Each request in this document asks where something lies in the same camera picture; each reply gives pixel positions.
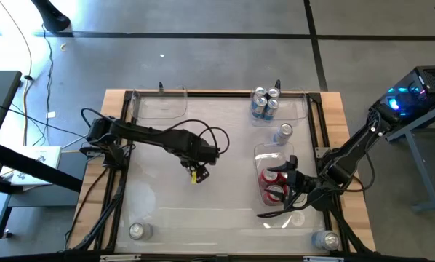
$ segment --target desk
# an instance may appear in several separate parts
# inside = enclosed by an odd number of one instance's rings
[[[20,76],[22,74],[19,71],[0,71],[0,129],[7,108],[11,106],[17,91]],[[80,153],[63,154],[60,158],[59,170],[56,170],[0,145],[0,171],[4,165],[53,183],[53,185],[23,191],[22,186],[13,186],[9,181],[0,178],[0,192],[8,194],[0,215],[0,238],[4,236],[6,223],[13,207],[75,205],[86,160],[85,155]]]
[[[107,90],[103,101],[101,113],[120,118],[121,108],[124,104],[125,91],[126,90]],[[229,90],[189,90],[188,92],[229,92]],[[323,116],[327,126],[327,137],[329,138],[330,146],[339,147],[343,145],[345,141],[347,141],[350,137],[350,135],[348,134],[346,118],[343,112],[342,101],[340,99],[340,93],[321,92],[320,95],[324,112]],[[318,134],[317,138],[319,139],[319,141],[321,141],[322,134],[319,128],[319,118],[314,117],[314,122],[316,125],[316,133]],[[79,205],[83,198],[85,198],[85,194],[88,188],[91,186],[96,177],[103,171],[103,168],[100,166],[101,162],[102,159],[95,159],[88,164],[87,172],[85,174],[85,179],[79,197]],[[116,182],[119,179],[119,176],[120,174],[116,174],[113,188],[117,187]],[[100,182],[94,187],[92,193],[88,196],[87,203],[85,204],[84,209],[81,211],[79,219],[74,226],[72,237],[69,240],[69,247],[74,247],[75,245],[80,243],[83,237],[92,228],[95,221],[98,219],[100,211],[102,209],[105,187],[107,183],[108,178],[102,178]],[[360,185],[354,180],[350,185],[350,189],[358,188],[360,188]],[[343,214],[347,222],[350,224],[351,228],[355,231],[357,236],[369,249],[374,250],[375,245],[373,242],[370,222],[362,194],[346,192],[344,195],[342,195],[340,201],[343,208]],[[112,215],[106,223],[101,244],[103,248],[106,247],[109,240],[111,225]]]

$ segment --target soda can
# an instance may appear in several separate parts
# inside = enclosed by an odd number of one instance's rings
[[[266,97],[266,89],[264,87],[256,87],[253,90],[253,96],[252,96],[252,108],[255,107],[255,101],[258,98],[264,97],[266,98],[266,101],[268,100],[268,98]]]
[[[129,228],[129,235],[133,240],[147,240],[153,235],[153,226],[149,223],[133,223]]]
[[[282,189],[284,189],[284,195],[286,197],[288,197],[289,196],[289,190],[290,190],[289,186],[288,185],[282,186]]]
[[[253,100],[260,98],[264,95],[266,95],[266,89],[264,87],[256,87],[253,90]]]
[[[287,182],[287,173],[285,172],[279,173],[279,182],[281,182],[282,184]]]
[[[330,230],[318,231],[311,236],[311,242],[317,248],[334,251],[339,248],[339,236]]]
[[[284,145],[289,141],[292,136],[293,128],[290,124],[284,123],[277,129],[276,134],[274,134],[273,141],[279,145]]]
[[[271,184],[275,184],[277,183],[278,180],[279,180],[278,172],[267,171],[267,169],[264,169],[260,173],[259,181],[260,181],[260,186],[262,188],[266,188]]]
[[[282,189],[282,187],[278,185],[270,185],[266,189],[279,193],[284,193],[284,189]],[[269,192],[264,191],[262,197],[263,197],[263,202],[267,205],[281,204],[281,199]]]
[[[276,115],[278,108],[279,102],[276,99],[271,98],[270,100],[268,100],[268,105],[266,105],[263,119],[265,121],[271,121]]]
[[[279,98],[280,93],[281,92],[277,88],[272,87],[270,90],[268,90],[268,94],[267,94],[266,98],[268,98],[268,100],[270,100],[270,99],[277,100],[277,98]]]
[[[263,118],[264,108],[266,107],[268,101],[264,97],[259,97],[252,103],[252,115],[256,118]]]

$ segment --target black floor stripe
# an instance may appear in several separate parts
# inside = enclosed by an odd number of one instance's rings
[[[43,37],[43,31],[33,35]],[[158,39],[311,39],[311,34],[304,33],[103,33],[103,32],[59,32],[47,33],[47,37],[79,38],[158,38]],[[318,40],[350,41],[435,41],[435,36],[373,36],[373,35],[315,35]]]
[[[319,40],[352,41],[435,41],[435,36],[354,36],[354,35],[318,35]]]
[[[326,76],[322,66],[321,52],[319,51],[318,39],[316,37],[316,27],[314,26],[313,12],[311,11],[310,0],[303,0],[305,5],[306,20],[311,36],[311,47],[313,48],[314,66],[318,75],[319,89],[327,91]]]
[[[42,37],[43,31],[33,33]],[[294,33],[101,33],[101,32],[61,32],[47,33],[47,37],[109,38],[109,39],[310,39],[308,34]]]

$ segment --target silver can lid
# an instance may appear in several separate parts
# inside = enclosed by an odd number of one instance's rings
[[[282,189],[282,187],[278,186],[278,185],[271,185],[268,186],[266,189],[271,190],[271,191],[275,191],[278,193],[284,193],[284,189]],[[274,200],[280,200],[280,198],[278,198],[277,196],[274,196],[273,194],[269,193],[269,196],[274,199]]]
[[[265,97],[259,97],[259,98],[255,99],[255,103],[256,103],[258,106],[266,106],[266,104],[268,103],[268,101],[266,100]]]
[[[269,108],[276,109],[276,108],[279,107],[279,102],[277,102],[276,99],[271,98],[271,99],[268,101],[268,106],[269,106]]]
[[[145,233],[145,228],[140,223],[133,223],[129,228],[129,235],[132,239],[141,239]]]
[[[339,248],[340,240],[339,236],[334,232],[329,232],[324,237],[324,247],[327,250],[333,251]]]
[[[269,96],[272,97],[272,98],[278,98],[279,93],[280,93],[280,91],[277,88],[271,88],[268,91]]]
[[[264,178],[266,180],[269,180],[269,181],[276,180],[277,176],[278,176],[277,172],[272,172],[272,171],[267,171],[267,170],[264,171],[263,175],[264,175]]]
[[[281,124],[281,134],[289,136],[293,132],[292,126],[290,124]]]
[[[255,94],[258,96],[262,96],[262,95],[266,94],[266,89],[264,87],[256,87]]]

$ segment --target blue led light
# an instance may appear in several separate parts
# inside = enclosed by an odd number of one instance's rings
[[[393,110],[399,109],[399,105],[397,105],[397,100],[395,100],[395,98],[389,99],[389,105],[392,107]]]

